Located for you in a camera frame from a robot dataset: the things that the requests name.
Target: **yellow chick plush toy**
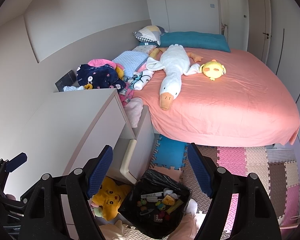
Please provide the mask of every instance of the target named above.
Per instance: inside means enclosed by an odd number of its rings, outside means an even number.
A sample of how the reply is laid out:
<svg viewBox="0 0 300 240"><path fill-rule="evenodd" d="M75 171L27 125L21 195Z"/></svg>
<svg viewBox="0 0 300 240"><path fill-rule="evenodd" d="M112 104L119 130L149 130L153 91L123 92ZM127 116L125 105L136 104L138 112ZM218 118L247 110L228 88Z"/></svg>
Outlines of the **yellow chick plush toy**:
<svg viewBox="0 0 300 240"><path fill-rule="evenodd" d="M200 67L199 71L210 78L210 80L215 80L216 78L219 78L226 73L225 67L215 59L207 62L206 64L203 64Z"/></svg>
<svg viewBox="0 0 300 240"><path fill-rule="evenodd" d="M113 179L105 177L97 194L92 197L93 203L102 206L102 216L110 221L118 214L118 208L130 192L131 186L118 186Z"/></svg>

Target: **pink bed sheet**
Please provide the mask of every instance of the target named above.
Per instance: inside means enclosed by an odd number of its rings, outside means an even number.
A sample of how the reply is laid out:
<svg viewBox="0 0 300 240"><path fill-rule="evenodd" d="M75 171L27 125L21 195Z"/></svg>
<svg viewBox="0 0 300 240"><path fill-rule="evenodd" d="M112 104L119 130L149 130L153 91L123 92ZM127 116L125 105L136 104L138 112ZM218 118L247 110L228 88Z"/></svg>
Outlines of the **pink bed sheet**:
<svg viewBox="0 0 300 240"><path fill-rule="evenodd" d="M159 107L159 89L165 73L155 72L134 96L149 106L158 132L174 140L207 146L294 143L300 126L297 106L265 64L242 50L185 50L203 56L199 64L216 59L225 66L226 75L215 81L201 73L183 75L179 96L170 110L163 111Z"/></svg>

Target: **blue mesh padding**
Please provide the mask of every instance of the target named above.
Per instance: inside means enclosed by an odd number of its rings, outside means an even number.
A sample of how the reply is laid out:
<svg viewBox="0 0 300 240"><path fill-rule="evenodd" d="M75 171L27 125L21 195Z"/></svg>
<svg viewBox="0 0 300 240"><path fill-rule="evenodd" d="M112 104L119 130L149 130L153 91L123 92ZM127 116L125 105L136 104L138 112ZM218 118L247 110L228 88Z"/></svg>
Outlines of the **blue mesh padding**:
<svg viewBox="0 0 300 240"><path fill-rule="evenodd" d="M213 189L211 187L210 174L206 170L200 157L197 155L196 150L191 144L188 145L187 155L201 191L207 194L208 197L212 197Z"/></svg>
<svg viewBox="0 0 300 240"><path fill-rule="evenodd" d="M101 157L99 163L92 172L88 180L87 197L92 198L93 195L97 194L103 179L111 165L113 158L113 151L111 147L108 147L104 155Z"/></svg>

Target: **blue foam tile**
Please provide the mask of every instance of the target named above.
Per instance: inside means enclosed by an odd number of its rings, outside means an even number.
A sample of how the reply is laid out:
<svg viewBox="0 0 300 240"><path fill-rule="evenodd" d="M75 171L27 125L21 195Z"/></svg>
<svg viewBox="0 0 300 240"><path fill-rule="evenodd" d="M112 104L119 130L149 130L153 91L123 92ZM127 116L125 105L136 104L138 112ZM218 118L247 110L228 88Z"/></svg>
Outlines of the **blue foam tile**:
<svg viewBox="0 0 300 240"><path fill-rule="evenodd" d="M155 147L153 163L158 167L173 166L175 170L185 166L185 151L187 143L179 142L160 135L158 145Z"/></svg>

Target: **white cabinet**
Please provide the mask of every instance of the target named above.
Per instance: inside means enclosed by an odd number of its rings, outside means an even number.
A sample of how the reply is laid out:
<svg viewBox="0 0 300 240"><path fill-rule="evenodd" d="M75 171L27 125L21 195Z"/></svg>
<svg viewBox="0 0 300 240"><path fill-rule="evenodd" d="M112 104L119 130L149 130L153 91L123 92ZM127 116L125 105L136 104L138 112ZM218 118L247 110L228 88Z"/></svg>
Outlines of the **white cabinet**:
<svg viewBox="0 0 300 240"><path fill-rule="evenodd" d="M10 150L13 155L26 153L28 160L9 177L5 191L18 198L44 173L62 176L83 167L106 144L115 147L120 137L136 138L116 89L52 93ZM121 149L114 159L124 154Z"/></svg>
<svg viewBox="0 0 300 240"><path fill-rule="evenodd" d="M52 93L11 149L14 155L25 152L28 160L9 177L5 192L19 198L43 174L56 177L82 168L105 145L114 149L107 176L136 183L148 168L154 145L148 107L133 130L116 89ZM66 223L75 234L67 196L61 197Z"/></svg>

